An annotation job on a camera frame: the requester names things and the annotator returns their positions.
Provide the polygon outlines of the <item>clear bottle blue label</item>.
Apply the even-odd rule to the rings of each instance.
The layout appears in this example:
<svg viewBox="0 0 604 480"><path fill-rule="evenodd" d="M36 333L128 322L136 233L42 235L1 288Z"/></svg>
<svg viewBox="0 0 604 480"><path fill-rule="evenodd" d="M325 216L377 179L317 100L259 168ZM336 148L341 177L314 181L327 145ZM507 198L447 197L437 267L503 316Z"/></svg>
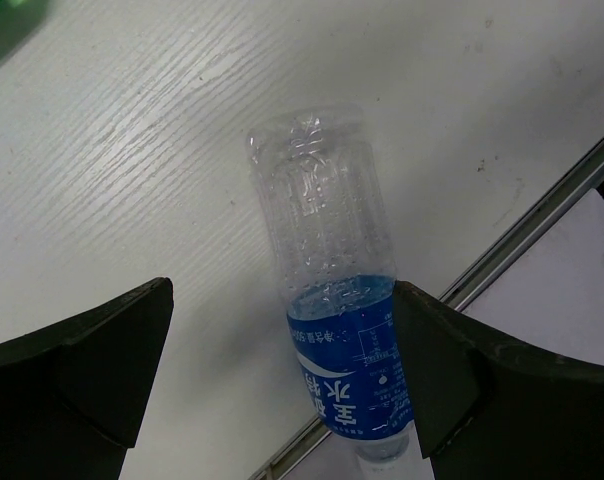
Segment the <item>clear bottle blue label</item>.
<svg viewBox="0 0 604 480"><path fill-rule="evenodd" d="M409 445L393 319L396 263L362 110L311 107L252 128L246 149L301 373L322 423L364 462Z"/></svg>

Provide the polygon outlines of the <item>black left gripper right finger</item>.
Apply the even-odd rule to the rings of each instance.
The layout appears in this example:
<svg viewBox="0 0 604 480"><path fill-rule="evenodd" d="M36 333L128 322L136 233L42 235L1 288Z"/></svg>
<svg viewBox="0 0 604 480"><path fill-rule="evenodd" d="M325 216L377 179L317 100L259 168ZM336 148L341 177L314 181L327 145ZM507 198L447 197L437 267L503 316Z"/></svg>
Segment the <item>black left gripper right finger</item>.
<svg viewBox="0 0 604 480"><path fill-rule="evenodd" d="M604 479L604 366L468 317L405 281L398 347L438 479Z"/></svg>

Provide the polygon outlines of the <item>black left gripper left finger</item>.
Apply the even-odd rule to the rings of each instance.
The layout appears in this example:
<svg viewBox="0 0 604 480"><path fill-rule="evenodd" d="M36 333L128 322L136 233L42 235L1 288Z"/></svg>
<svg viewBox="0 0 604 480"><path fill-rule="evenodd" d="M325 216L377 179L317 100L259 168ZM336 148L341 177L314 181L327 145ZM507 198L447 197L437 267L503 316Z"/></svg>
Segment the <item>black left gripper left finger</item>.
<svg viewBox="0 0 604 480"><path fill-rule="evenodd" d="M158 277L0 343L0 479L116 479L141 429L174 307Z"/></svg>

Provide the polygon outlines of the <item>green bottle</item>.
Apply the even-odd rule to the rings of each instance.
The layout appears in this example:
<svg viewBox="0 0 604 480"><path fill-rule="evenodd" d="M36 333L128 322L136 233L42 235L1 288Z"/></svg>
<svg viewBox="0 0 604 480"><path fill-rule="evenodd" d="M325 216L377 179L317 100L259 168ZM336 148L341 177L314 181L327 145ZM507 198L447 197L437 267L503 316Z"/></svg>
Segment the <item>green bottle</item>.
<svg viewBox="0 0 604 480"><path fill-rule="evenodd" d="M0 1L0 66L47 20L53 1Z"/></svg>

